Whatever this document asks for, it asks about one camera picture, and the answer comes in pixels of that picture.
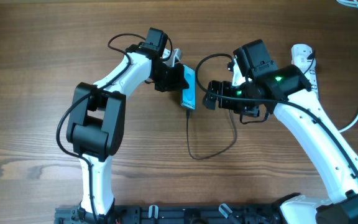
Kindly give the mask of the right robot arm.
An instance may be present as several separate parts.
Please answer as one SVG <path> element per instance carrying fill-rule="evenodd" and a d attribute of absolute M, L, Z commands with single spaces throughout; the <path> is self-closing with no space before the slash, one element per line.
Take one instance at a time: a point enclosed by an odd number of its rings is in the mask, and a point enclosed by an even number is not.
<path fill-rule="evenodd" d="M 227 65 L 232 80 L 205 88 L 208 109 L 224 108 L 258 122 L 259 108 L 274 115 L 294 135 L 315 166 L 327 198 L 291 194 L 273 209 L 280 223 L 358 223 L 358 155 L 333 125 L 318 95 L 315 52 L 291 48 L 291 64 L 278 68 L 262 40 L 236 49 Z"/>

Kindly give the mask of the cyan Galaxy smartphone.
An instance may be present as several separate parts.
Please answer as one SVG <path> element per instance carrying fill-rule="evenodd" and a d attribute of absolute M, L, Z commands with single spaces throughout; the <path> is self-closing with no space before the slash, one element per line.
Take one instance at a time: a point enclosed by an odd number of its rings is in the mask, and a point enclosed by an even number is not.
<path fill-rule="evenodd" d="M 196 109 L 196 81 L 195 71 L 190 67 L 184 66 L 184 78 L 188 84 L 187 89 L 181 93 L 181 105 L 189 110 Z"/>

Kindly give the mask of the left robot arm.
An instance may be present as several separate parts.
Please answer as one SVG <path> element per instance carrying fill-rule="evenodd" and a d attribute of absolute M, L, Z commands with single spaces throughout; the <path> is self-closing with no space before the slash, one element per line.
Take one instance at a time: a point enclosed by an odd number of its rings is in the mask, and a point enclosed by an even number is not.
<path fill-rule="evenodd" d="M 114 212 L 111 186 L 112 159 L 124 137 L 126 101 L 142 83 L 159 92 L 180 91 L 180 104 L 194 110 L 195 73 L 180 62 L 180 49 L 164 31 L 150 28 L 147 37 L 122 51 L 122 62 L 93 84 L 80 83 L 73 103 L 63 115 L 71 155 L 81 163 L 83 198 L 78 218 L 86 223 L 107 223 Z"/>

